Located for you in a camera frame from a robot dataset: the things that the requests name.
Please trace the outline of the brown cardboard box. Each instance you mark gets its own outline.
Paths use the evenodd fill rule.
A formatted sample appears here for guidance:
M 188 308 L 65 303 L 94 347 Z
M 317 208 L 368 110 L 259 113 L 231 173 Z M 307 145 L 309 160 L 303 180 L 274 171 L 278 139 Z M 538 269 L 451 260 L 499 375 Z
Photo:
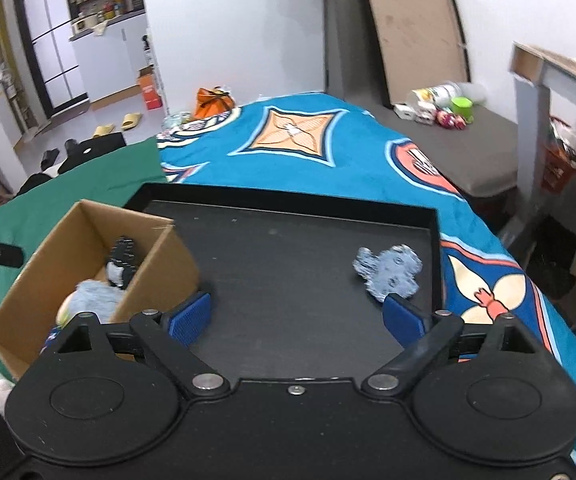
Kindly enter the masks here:
M 199 270 L 173 220 L 80 200 L 38 246 L 0 304 L 0 360 L 12 378 L 40 356 L 75 286 L 106 276 L 110 249 L 122 235 L 135 240 L 138 268 L 112 323 L 145 309 L 165 312 L 198 290 Z

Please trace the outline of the grey plush mouse toy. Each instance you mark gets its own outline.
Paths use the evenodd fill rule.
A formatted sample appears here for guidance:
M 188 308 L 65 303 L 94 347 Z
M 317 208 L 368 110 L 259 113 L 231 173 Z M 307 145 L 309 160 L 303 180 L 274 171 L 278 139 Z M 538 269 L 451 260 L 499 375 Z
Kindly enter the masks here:
M 123 296 L 120 288 L 96 280 L 82 281 L 76 286 L 69 302 L 69 316 L 72 318 L 81 312 L 92 312 L 102 324 L 108 324 Z

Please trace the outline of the black white sock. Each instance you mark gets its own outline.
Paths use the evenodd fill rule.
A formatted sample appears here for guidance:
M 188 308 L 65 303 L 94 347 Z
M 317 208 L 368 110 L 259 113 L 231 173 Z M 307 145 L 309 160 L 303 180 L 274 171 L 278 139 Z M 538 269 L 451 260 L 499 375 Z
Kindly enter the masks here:
M 110 250 L 105 270 L 111 287 L 127 289 L 138 270 L 135 240 L 131 237 L 120 236 Z

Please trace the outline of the green cloth sheet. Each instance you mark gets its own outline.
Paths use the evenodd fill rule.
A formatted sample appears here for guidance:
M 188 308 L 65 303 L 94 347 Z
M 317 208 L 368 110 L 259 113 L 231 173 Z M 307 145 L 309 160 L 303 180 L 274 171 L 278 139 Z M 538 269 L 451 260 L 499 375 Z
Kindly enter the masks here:
M 19 246 L 27 257 L 79 200 L 122 207 L 145 183 L 163 183 L 154 138 L 95 158 L 0 206 L 0 243 Z M 0 266 L 0 303 L 19 271 Z M 11 374 L 0 360 L 0 373 Z

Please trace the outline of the black laptop bag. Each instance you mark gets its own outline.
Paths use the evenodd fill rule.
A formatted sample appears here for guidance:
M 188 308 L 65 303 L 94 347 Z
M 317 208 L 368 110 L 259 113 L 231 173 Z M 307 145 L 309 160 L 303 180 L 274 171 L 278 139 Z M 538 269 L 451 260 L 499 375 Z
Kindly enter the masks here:
M 69 139 L 64 142 L 67 158 L 59 166 L 58 174 L 65 174 L 77 166 L 90 162 L 91 160 L 117 151 L 119 148 L 125 148 L 126 142 L 120 132 L 105 134 L 104 136 L 95 136 L 82 142 L 76 142 Z

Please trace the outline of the yellow slipper right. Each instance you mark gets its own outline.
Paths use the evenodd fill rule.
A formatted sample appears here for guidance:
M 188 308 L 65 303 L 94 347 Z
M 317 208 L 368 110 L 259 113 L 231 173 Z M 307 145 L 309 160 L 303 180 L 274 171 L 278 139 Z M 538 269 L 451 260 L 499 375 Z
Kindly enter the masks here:
M 121 129 L 123 131 L 128 131 L 136 128 L 139 122 L 142 120 L 142 113 L 128 113 L 124 116 L 121 124 Z

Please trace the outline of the black shallow tray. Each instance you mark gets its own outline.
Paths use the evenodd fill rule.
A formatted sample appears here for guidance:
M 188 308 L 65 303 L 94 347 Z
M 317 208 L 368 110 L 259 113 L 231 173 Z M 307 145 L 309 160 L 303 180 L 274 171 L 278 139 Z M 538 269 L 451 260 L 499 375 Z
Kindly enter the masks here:
M 440 303 L 434 209 L 313 194 L 148 183 L 126 208 L 169 218 L 212 296 L 192 346 L 226 378 L 363 379 L 399 354 L 353 267 L 361 248 L 410 247 L 420 310 Z

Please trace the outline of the white kitchen cabinet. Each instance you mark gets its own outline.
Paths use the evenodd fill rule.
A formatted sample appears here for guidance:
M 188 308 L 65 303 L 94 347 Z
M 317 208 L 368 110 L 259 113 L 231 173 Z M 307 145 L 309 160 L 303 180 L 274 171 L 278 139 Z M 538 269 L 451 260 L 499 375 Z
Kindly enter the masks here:
M 101 35 L 87 30 L 71 38 L 90 102 L 136 86 L 139 70 L 147 66 L 147 28 L 147 15 L 139 11 L 113 18 Z

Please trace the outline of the orange carton box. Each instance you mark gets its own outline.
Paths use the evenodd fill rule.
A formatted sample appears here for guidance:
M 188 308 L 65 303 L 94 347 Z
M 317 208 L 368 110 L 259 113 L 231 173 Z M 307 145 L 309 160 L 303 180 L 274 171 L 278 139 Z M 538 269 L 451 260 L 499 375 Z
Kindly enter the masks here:
M 147 110 L 156 110 L 163 106 L 163 101 L 158 90 L 157 79 L 155 79 L 152 66 L 139 70 L 137 82 L 142 92 L 142 97 Z

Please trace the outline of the orange bag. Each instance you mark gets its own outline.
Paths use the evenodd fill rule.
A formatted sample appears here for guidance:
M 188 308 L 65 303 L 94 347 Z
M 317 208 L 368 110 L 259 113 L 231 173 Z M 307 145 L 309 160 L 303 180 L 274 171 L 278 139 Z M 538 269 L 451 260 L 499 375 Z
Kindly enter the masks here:
M 236 107 L 236 102 L 230 92 L 221 88 L 200 88 L 197 91 L 196 106 L 192 113 L 195 119 L 204 119 L 225 112 L 230 112 Z

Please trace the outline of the green cup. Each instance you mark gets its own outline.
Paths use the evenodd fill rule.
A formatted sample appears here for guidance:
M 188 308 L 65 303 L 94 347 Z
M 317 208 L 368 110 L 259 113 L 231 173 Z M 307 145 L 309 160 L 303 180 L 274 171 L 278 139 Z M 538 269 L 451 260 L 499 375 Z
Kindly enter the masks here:
M 472 124 L 474 121 L 473 102 L 466 96 L 454 96 L 452 101 L 450 101 L 450 109 L 467 124 Z

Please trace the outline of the white plastic bottle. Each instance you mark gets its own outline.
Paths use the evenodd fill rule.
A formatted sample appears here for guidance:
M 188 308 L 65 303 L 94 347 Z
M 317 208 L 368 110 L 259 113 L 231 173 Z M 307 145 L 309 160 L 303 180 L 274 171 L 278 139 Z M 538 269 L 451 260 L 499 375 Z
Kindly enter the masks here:
M 481 84 L 472 82 L 445 81 L 434 87 L 411 90 L 405 102 L 416 107 L 420 102 L 427 102 L 436 107 L 450 107 L 454 98 L 469 99 L 474 104 L 482 104 L 487 99 L 487 91 Z

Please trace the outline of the blue patterned blanket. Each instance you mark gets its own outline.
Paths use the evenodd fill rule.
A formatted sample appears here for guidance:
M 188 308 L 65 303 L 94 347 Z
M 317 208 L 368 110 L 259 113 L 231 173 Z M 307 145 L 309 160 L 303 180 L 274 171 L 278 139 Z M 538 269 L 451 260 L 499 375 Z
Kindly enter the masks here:
M 562 316 L 419 146 L 368 110 L 324 93 L 279 96 L 166 129 L 157 145 L 172 183 L 435 209 L 449 310 L 482 325 L 516 315 L 576 382 L 576 336 Z

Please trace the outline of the white side desk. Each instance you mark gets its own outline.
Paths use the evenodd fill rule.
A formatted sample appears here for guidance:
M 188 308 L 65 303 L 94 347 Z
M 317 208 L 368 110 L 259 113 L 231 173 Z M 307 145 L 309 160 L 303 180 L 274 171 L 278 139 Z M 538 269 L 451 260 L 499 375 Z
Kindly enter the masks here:
M 510 73 L 516 89 L 518 126 L 518 211 L 525 217 L 542 202 L 542 173 L 553 93 L 576 106 L 576 61 L 549 50 L 516 42 Z

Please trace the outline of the framed brown board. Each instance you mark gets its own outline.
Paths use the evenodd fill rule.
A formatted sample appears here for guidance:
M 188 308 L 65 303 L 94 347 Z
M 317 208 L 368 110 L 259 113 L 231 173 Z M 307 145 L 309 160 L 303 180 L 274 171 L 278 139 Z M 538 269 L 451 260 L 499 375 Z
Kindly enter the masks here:
M 471 80 L 456 0 L 366 2 L 386 107 L 405 101 L 411 90 Z

